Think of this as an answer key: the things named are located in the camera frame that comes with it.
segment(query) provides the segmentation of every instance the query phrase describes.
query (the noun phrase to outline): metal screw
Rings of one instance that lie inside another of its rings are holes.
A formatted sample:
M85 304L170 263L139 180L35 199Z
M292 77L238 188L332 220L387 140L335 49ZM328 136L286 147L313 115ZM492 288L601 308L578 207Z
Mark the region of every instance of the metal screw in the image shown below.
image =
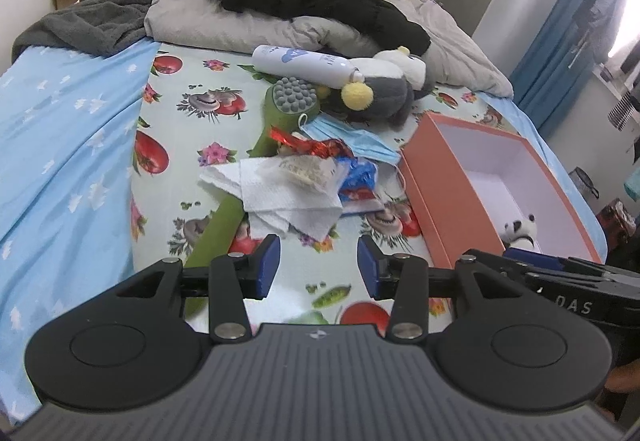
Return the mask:
M403 340L413 340L422 335L422 328L418 324L412 324L411 322L400 322L391 328L391 334Z
M246 334L246 329L241 324L235 322L224 322L213 329L215 335L225 340L236 340L242 338Z

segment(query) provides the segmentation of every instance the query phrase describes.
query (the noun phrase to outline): light blue bed sheet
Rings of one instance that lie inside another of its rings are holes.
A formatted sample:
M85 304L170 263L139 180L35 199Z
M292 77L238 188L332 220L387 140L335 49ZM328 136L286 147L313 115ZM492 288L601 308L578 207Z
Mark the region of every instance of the light blue bed sheet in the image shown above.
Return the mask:
M132 273L129 168L158 47L29 48L0 78L0 397L12 422L39 405L23 366L31 335Z
M533 148L536 149L536 152L540 154L542 160L549 167L549 170L551 170L553 175L556 177L556 180L558 180L558 183L562 190L564 190L564 193L569 197L575 211L578 213L578 217L580 217L580 220L584 224L584 227L587 229L587 232L593 241L593 246L598 252L601 262L605 262L607 258L607 239L604 235L604 231L602 231L600 223L591 211L587 202L580 195L580 192L578 192L574 182L572 182L569 174L560 163L556 154L553 153L549 148L549 145L547 145L540 137L540 134L529 117L511 100L494 98L484 92L479 92L478 94L484 101L500 112L515 127L515 129L520 132L520 135L530 142Z

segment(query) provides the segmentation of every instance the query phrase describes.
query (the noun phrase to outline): red plastic wrapper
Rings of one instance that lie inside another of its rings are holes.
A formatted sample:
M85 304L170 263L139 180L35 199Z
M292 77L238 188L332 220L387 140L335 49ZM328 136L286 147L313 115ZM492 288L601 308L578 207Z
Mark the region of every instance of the red plastic wrapper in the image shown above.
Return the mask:
M328 157L353 158L353 152L341 139L327 139L326 141L308 139L305 141L274 126L271 127L269 136L278 143L292 148L297 154L308 154L322 159L327 159Z

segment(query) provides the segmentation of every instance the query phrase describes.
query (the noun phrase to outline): window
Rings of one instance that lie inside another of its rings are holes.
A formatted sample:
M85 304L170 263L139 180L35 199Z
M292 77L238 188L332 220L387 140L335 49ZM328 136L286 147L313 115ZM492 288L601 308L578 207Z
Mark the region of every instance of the window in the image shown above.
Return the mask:
M626 0L616 41L609 51L609 58L640 36L640 0Z

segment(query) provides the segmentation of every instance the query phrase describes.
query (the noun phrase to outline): dark gray blanket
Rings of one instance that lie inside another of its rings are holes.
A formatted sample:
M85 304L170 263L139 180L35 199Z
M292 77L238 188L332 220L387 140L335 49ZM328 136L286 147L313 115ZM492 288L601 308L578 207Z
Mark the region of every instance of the dark gray blanket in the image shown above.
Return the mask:
M29 46L113 56L146 36L152 0L80 0L45 15L15 39L12 62Z

